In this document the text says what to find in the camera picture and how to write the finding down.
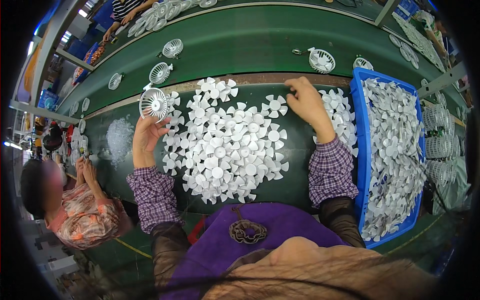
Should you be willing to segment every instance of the yellow line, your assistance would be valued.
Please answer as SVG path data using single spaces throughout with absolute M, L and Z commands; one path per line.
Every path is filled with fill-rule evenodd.
M 416 238 L 418 238 L 419 236 L 421 236 L 422 234 L 425 233 L 425 231 L 429 230 L 441 217 L 443 216 L 443 214 L 441 214 L 438 218 L 435 219 L 435 221 L 433 221 L 430 225 L 428 225 L 427 228 L 425 228 L 424 230 L 422 230 L 419 234 L 417 234 L 416 236 L 414 236 L 413 238 L 409 239 L 408 241 L 404 242 L 403 244 L 401 244 L 400 246 L 396 247 L 395 249 L 387 252 L 385 255 L 390 255 L 392 254 L 393 252 L 407 246 L 408 244 L 410 244 L 413 240 L 415 240 Z
M 137 252 L 138 254 L 141 254 L 141 255 L 143 255 L 143 256 L 145 256 L 145 257 L 148 257 L 148 258 L 152 258 L 151 255 L 148 255 L 147 253 L 142 252 L 142 251 L 138 250 L 137 248 L 134 248 L 134 247 L 130 246 L 129 244 L 125 243 L 125 242 L 122 241 L 122 240 L 119 240 L 119 239 L 117 239 L 117 238 L 113 238 L 113 239 L 116 240 L 117 242 L 119 242 L 120 244 L 122 244 L 123 246 L 125 246 L 125 247 L 127 247 L 127 248 L 129 248 L 129 249 L 131 249 L 131 250 L 133 250 L 133 251 L 135 251 L 135 252 Z

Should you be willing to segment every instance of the hair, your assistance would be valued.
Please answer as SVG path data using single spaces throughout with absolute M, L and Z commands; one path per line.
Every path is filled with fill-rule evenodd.
M 27 211 L 35 218 L 44 218 L 42 189 L 42 161 L 29 159 L 20 176 L 20 193 Z

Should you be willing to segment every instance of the green conveyor belt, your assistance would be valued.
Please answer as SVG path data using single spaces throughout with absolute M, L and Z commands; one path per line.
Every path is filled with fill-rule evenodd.
M 126 39 L 126 31 L 120 39 Z M 164 44 L 173 38 L 184 43 L 180 59 L 157 58 Z M 422 78 L 431 81 L 440 72 L 419 55 L 420 69 L 405 61 L 389 40 L 388 33 L 370 24 L 337 13 L 289 6 L 259 6 L 228 9 L 196 16 L 166 26 L 129 45 L 101 64 L 75 88 L 59 108 L 68 114 L 75 101 L 90 98 L 86 114 L 138 94 L 148 83 L 152 67 L 161 61 L 174 64 L 174 71 L 162 84 L 171 85 L 207 76 L 251 72 L 313 72 L 307 54 L 297 56 L 293 48 L 315 46 L 336 59 L 332 75 L 352 76 L 357 54 L 368 59 L 375 70 L 420 87 Z M 116 72 L 126 76 L 118 89 L 108 89 Z M 464 105 L 451 86 L 443 90 L 453 114 Z M 81 111 L 74 115 L 79 118 Z
M 246 2 L 251 3 L 251 4 L 255 4 L 256 2 L 258 3 L 258 2 L 265 2 L 265 1 L 263 1 L 263 0 L 218 1 L 217 4 L 215 5 L 215 8 L 226 6 L 226 5 L 246 4 Z M 285 0 L 281 0 L 281 1 L 278 1 L 278 2 L 289 2 L 289 3 L 292 3 L 292 4 L 305 3 L 305 4 L 323 6 L 323 7 L 329 8 L 329 9 L 336 9 L 336 10 L 340 10 L 340 11 L 343 11 L 343 12 L 348 12 L 348 13 L 351 13 L 351 14 L 354 14 L 354 15 L 358 15 L 358 16 L 361 16 L 361 17 L 363 17 L 365 19 L 368 19 L 368 20 L 371 20 L 371 21 L 374 21 L 376 19 L 376 17 L 379 15 L 380 11 L 383 8 L 381 5 L 375 3 L 371 0 L 365 0 L 365 2 L 363 4 L 358 2 L 357 7 L 345 6 L 345 5 L 340 4 L 340 2 L 338 2 L 338 1 L 334 1 L 332 3 L 327 3 L 323 0 L 304 0 L 304 1 L 295 1 L 295 0 L 294 1 L 285 1 Z M 201 12 L 203 10 L 205 10 L 205 9 L 197 6 L 197 7 L 188 9 L 184 12 L 181 12 L 175 19 L 187 16 L 189 14 L 193 14 L 193 13 L 196 13 L 196 12 Z M 112 53 L 113 51 L 117 50 L 121 46 L 125 45 L 130 40 L 134 39 L 134 37 L 127 37 L 128 29 L 131 26 L 133 26 L 133 22 L 131 24 L 129 24 L 129 27 L 126 28 L 126 30 L 124 30 L 123 33 L 119 34 L 119 39 L 117 40 L 117 42 L 115 44 L 113 44 L 113 45 L 108 44 L 108 47 L 106 47 L 106 51 L 105 51 L 105 54 L 103 55 L 103 58 L 106 57 L 108 54 Z M 392 16 L 387 16 L 386 17 L 384 26 L 393 30 L 397 34 L 401 35 L 403 38 L 407 38 L 407 36 L 403 32 L 402 28 L 398 25 L 398 23 L 393 19 Z
M 316 88 L 319 90 L 325 89 L 328 91 L 332 87 L 317 85 Z M 345 94 L 349 92 L 350 90 L 348 88 L 344 89 Z M 230 106 L 237 108 L 237 101 L 246 103 L 247 108 L 252 106 L 261 108 L 261 103 L 267 102 L 265 99 L 266 95 L 286 95 L 287 93 L 288 88 L 282 84 L 243 85 L 239 89 L 239 93 L 236 98 L 232 98 L 232 100 L 229 102 L 220 102 L 216 109 L 223 108 L 226 111 Z M 182 111 L 182 115 L 186 118 L 186 120 L 188 120 L 188 111 L 190 111 L 189 108 L 186 108 L 186 104 L 193 95 L 195 95 L 194 91 L 180 93 L 181 104 L 177 109 Z M 97 177 L 102 188 L 113 196 L 133 202 L 133 193 L 125 180 L 127 175 L 133 172 L 131 153 L 125 157 L 124 162 L 118 165 L 117 170 L 115 170 L 112 166 L 109 155 L 105 155 L 105 150 L 108 149 L 108 143 L 106 139 L 108 126 L 113 120 L 126 117 L 128 114 L 130 114 L 129 122 L 135 126 L 140 116 L 138 103 L 125 105 L 89 119 L 87 121 L 87 127 L 84 133 L 89 138 L 89 148 L 100 158 L 97 165 Z M 272 122 L 279 124 L 280 129 L 287 130 L 288 139 L 282 140 L 284 141 L 285 145 L 283 148 L 276 150 L 275 152 L 282 153 L 285 156 L 284 161 L 289 162 L 290 168 L 288 172 L 282 172 L 284 178 L 281 180 L 268 181 L 265 178 L 263 183 L 258 186 L 258 189 L 252 191 L 253 194 L 257 194 L 255 201 L 286 203 L 313 213 L 311 201 L 308 196 L 308 162 L 312 152 L 315 149 L 315 144 L 312 139 L 314 135 L 313 129 L 308 123 L 300 119 L 290 109 L 285 116 L 272 119 Z M 183 132 L 185 130 L 186 128 L 180 126 L 179 132 Z M 162 142 L 160 139 L 155 148 L 156 164 L 162 172 L 163 166 L 165 165 L 165 163 L 162 162 L 162 158 L 165 154 L 167 154 L 164 149 L 165 145 L 166 143 Z M 183 176 L 185 170 L 185 167 L 182 168 L 178 175 L 174 176 L 174 193 L 177 197 L 179 210 L 186 210 L 188 212 L 199 214 L 211 214 L 220 208 L 222 205 L 220 201 L 218 201 L 216 205 L 211 205 L 211 203 L 205 205 L 201 200 L 200 195 L 191 196 L 191 190 L 189 192 L 185 192 L 183 190 L 182 183 L 185 182 L 181 177 Z M 352 171 L 352 176 L 354 182 L 356 182 L 356 168 Z M 228 199 L 224 203 L 238 203 L 238 201 Z

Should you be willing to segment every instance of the striped shirt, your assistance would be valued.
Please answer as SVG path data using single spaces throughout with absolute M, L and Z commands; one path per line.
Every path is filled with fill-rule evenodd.
M 129 12 L 135 7 L 143 3 L 144 0 L 125 0 L 123 3 L 120 0 L 113 0 L 113 20 L 121 22 Z

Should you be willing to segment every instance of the woman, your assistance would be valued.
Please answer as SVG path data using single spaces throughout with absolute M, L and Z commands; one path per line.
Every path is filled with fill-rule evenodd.
M 88 158 L 79 158 L 75 168 L 76 185 L 64 192 L 59 166 L 50 159 L 31 159 L 22 170 L 21 194 L 27 211 L 45 219 L 65 245 L 84 250 L 120 236 L 131 223 L 122 204 L 102 192 Z
M 103 41 L 106 43 L 110 35 L 117 28 L 130 22 L 136 14 L 152 7 L 157 0 L 113 0 L 113 24 L 103 35 Z
M 153 158 L 169 119 L 139 119 L 135 170 L 127 182 L 142 230 L 153 240 L 161 299 L 425 299 L 434 277 L 409 261 L 387 262 L 365 249 L 353 211 L 358 191 L 352 156 L 336 136 L 320 94 L 305 77 L 285 84 L 295 92 L 287 95 L 288 105 L 317 133 L 308 180 L 321 223 L 280 203 L 226 205 L 190 245 L 175 209 L 174 179 L 159 173 Z

